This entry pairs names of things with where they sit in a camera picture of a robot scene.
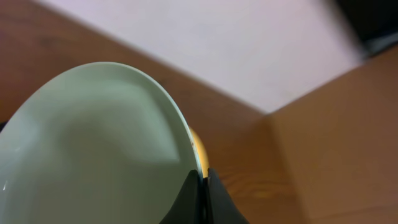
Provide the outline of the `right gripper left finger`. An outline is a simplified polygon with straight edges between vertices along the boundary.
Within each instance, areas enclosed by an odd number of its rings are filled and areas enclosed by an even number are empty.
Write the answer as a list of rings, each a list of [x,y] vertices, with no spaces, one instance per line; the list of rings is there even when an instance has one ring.
[[[198,224],[200,208],[200,177],[196,170],[191,170],[160,224]]]

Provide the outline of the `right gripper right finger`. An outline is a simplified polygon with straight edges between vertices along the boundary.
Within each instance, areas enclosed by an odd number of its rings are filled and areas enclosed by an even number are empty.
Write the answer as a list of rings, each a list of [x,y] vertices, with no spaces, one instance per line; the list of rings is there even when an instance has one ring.
[[[217,172],[209,168],[206,178],[207,215],[211,224],[248,224],[249,222],[235,206]]]

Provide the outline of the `mint plate with red stain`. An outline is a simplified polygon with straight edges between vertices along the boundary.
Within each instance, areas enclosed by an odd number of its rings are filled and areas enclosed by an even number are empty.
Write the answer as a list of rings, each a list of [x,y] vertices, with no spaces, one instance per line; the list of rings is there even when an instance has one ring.
[[[144,72],[81,65],[1,131],[2,223],[158,223],[200,160],[170,95]]]

